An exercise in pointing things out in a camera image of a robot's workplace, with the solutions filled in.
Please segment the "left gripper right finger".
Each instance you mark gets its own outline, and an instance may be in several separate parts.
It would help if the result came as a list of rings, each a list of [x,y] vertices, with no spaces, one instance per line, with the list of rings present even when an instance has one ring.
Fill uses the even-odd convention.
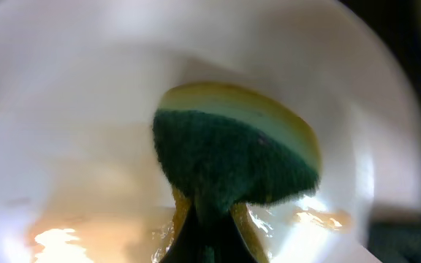
[[[246,204],[234,205],[213,229],[215,262],[268,263],[256,232],[249,220]]]

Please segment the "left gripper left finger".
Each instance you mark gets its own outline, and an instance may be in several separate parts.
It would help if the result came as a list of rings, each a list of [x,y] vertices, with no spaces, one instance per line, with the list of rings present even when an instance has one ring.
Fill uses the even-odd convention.
[[[175,200],[173,241],[160,263],[200,263],[202,243],[194,204],[178,189],[173,189],[172,195]]]

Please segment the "green yellow sponge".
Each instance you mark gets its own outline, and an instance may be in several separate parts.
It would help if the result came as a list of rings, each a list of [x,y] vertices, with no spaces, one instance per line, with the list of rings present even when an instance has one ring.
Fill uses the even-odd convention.
[[[201,262],[215,262],[213,229],[234,205],[276,205],[315,192],[320,182],[313,129],[281,103],[238,85],[171,88],[152,132],[168,183],[194,204]]]

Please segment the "white plate top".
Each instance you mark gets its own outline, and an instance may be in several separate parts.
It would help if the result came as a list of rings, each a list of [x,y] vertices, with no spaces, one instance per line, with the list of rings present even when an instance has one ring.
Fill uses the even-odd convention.
[[[214,80],[311,125],[315,195],[243,219],[268,262],[369,262],[371,219],[421,219],[421,114],[379,38],[337,1],[0,1],[0,262],[157,262],[172,192],[151,119]]]

